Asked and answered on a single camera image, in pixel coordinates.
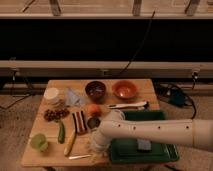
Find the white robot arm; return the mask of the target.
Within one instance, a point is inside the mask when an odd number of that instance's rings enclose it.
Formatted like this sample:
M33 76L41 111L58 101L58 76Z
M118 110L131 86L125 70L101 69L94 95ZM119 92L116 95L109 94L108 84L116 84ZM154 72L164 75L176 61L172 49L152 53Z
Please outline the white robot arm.
M111 110L91 133L90 149L103 154L116 138L144 139L213 152L213 120L128 121L121 110Z

